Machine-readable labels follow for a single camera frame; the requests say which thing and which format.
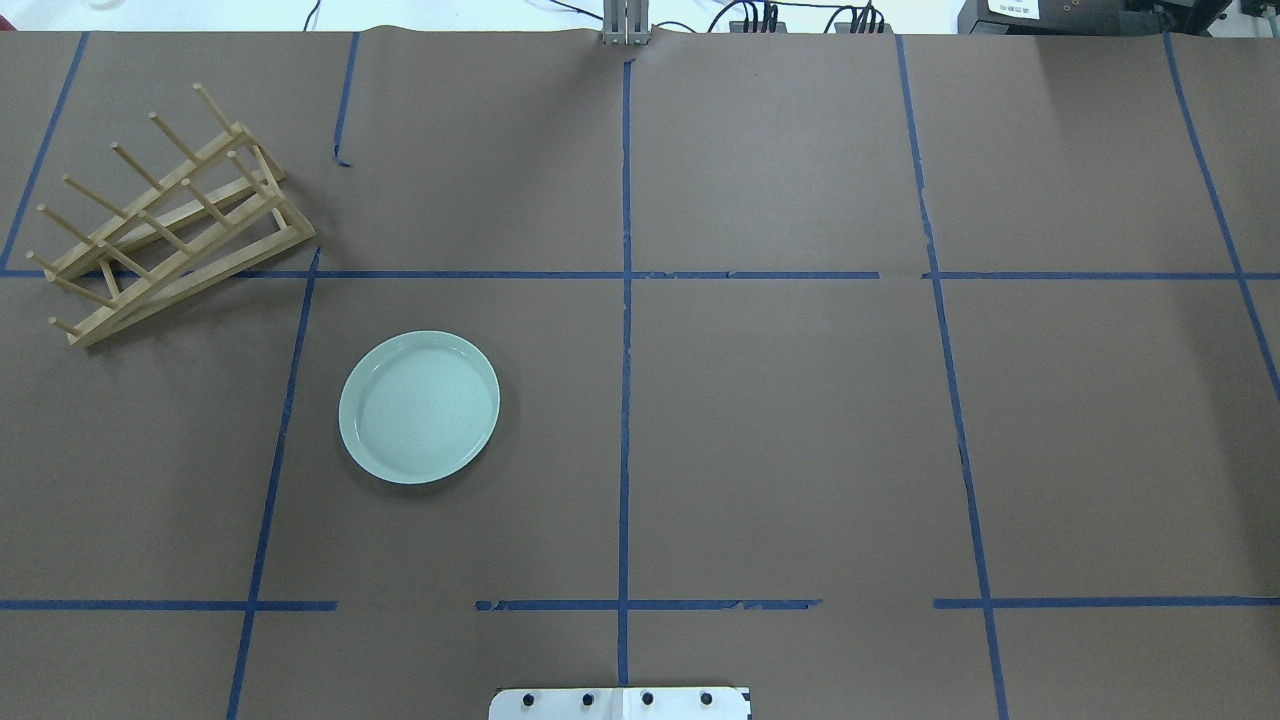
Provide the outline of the black desktop box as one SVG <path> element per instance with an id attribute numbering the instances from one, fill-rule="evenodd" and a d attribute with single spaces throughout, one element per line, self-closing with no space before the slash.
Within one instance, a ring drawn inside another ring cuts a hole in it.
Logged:
<path id="1" fill-rule="evenodd" d="M 1125 1 L 964 1 L 957 35 L 1117 36 Z"/>

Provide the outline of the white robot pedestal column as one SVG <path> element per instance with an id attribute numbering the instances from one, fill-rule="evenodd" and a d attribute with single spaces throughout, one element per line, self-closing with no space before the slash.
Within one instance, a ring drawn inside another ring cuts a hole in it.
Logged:
<path id="1" fill-rule="evenodd" d="M 750 691 L 731 685 L 517 688 L 492 698 L 489 719 L 751 719 Z"/>

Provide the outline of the aluminium frame post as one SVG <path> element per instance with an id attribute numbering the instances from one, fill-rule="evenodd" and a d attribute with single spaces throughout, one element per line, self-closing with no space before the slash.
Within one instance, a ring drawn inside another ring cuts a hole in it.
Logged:
<path id="1" fill-rule="evenodd" d="M 605 46 L 644 46 L 652 40 L 649 0 L 602 3 L 602 42 Z"/>

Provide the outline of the light green plate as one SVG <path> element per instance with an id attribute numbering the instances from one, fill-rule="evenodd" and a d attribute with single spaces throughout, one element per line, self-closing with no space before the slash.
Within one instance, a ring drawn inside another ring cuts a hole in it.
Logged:
<path id="1" fill-rule="evenodd" d="M 477 346 L 443 331 L 383 341 L 351 370 L 337 421 L 351 459 L 380 480 L 424 486 L 468 465 L 500 415 L 500 384 Z"/>

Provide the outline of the brown paper table mat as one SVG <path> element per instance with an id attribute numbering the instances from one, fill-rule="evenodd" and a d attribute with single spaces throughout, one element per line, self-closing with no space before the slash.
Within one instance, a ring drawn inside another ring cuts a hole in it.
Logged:
<path id="1" fill-rule="evenodd" d="M 216 132 L 316 234 L 87 348 L 45 282 Z M 3 716 L 1277 716 L 1277 44 L 3 36 Z M 340 442 L 385 340 L 463 469 Z"/>

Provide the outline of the wooden dish rack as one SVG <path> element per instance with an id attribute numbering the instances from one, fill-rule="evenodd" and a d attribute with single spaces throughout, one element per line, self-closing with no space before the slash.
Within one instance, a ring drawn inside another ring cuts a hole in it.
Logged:
<path id="1" fill-rule="evenodd" d="M 148 119 L 180 155 L 166 174 L 152 173 L 115 142 L 111 151 L 143 182 L 131 201 L 113 201 L 65 174 L 61 182 L 106 218 L 83 229 L 54 208 L 37 206 L 73 243 L 54 259 L 32 251 L 26 259 L 45 282 L 91 306 L 79 320 L 47 319 L 72 347 L 97 345 L 316 234 L 283 190 L 284 167 L 256 133 L 233 120 L 204 85 L 192 90 L 218 132 L 196 146 L 151 111 Z"/>

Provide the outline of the orange black connector block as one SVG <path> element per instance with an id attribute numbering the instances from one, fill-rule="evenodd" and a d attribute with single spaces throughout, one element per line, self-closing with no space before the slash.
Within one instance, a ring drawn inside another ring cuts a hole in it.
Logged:
<path id="1" fill-rule="evenodd" d="M 727 20 L 730 33 L 740 35 L 773 35 L 780 32 L 781 5 L 773 1 L 732 1 L 726 5 L 726 10 L 732 6 L 742 8 L 740 20 Z"/>

